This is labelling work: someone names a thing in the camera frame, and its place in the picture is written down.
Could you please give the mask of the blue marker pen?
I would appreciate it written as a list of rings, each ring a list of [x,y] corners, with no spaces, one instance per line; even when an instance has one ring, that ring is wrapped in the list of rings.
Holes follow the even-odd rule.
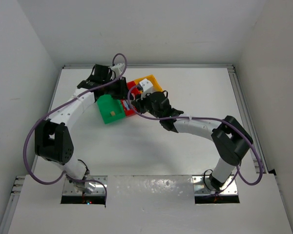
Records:
[[[123,105],[124,105],[124,107],[125,107],[127,110],[130,109],[130,107],[129,107],[129,105],[128,105],[128,103],[127,103],[126,101],[123,101]]]

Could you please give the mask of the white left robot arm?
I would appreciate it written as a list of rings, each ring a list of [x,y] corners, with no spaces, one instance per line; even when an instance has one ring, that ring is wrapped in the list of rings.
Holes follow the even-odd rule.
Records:
[[[85,110],[99,97],[125,99],[128,93],[123,76],[126,64],[94,65],[89,77],[76,87],[71,98],[43,117],[34,127],[35,154],[57,165],[64,174],[83,180],[87,168],[74,154],[70,130]]]

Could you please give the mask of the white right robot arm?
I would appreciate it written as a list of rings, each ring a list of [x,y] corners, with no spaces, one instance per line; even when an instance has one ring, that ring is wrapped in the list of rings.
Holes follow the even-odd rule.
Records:
[[[159,118],[160,124],[167,131],[196,135],[214,143],[220,158],[209,176],[211,190],[219,191],[222,188],[250,149],[249,144],[253,144],[252,137],[232,116],[223,119],[229,125],[217,125],[212,120],[189,118],[183,111],[173,108],[167,91],[147,94],[144,98],[140,95],[137,97],[130,102],[135,110],[140,114],[148,112]]]

